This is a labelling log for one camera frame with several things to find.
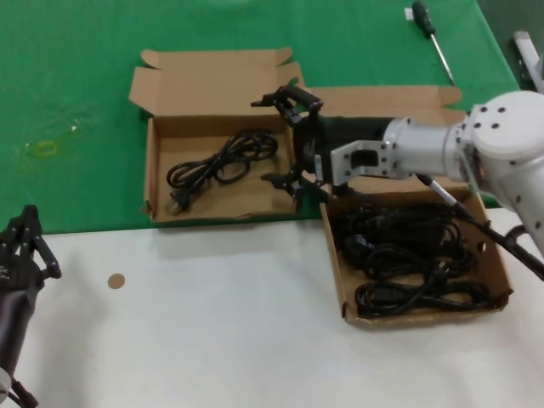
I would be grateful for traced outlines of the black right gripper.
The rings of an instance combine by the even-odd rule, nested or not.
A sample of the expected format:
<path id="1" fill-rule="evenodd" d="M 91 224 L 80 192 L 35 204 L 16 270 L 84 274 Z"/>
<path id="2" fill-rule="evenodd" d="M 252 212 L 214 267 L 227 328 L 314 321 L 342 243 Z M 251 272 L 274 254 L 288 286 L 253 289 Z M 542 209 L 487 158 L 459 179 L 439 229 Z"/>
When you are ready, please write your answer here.
<path id="1" fill-rule="evenodd" d="M 301 116 L 299 105 L 307 116 Z M 320 98 L 295 85 L 281 86 L 251 103 L 251 107 L 275 107 L 287 125 L 294 126 L 294 164 L 287 173 L 266 173 L 261 179 L 285 191 L 295 201 L 306 196 L 320 201 L 329 198 L 325 185 L 319 180 L 332 180 L 330 152 L 334 150 L 333 128 L 337 118 L 319 115 L 322 106 Z"/>

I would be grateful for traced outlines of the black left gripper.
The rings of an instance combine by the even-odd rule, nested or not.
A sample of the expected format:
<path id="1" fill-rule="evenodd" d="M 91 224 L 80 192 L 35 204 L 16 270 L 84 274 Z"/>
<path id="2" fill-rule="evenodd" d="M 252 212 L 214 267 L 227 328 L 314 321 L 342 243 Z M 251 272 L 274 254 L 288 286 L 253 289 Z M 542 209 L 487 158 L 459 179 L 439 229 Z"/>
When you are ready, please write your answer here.
<path id="1" fill-rule="evenodd" d="M 24 253 L 37 252 L 45 264 L 40 270 L 32 258 L 15 254 L 18 248 Z M 40 291 L 43 280 L 59 279 L 62 276 L 58 260 L 43 239 L 43 228 L 35 205 L 24 206 L 21 215 L 9 220 L 1 232 L 1 255 L 12 256 L 1 261 L 1 293 L 17 291 Z"/>

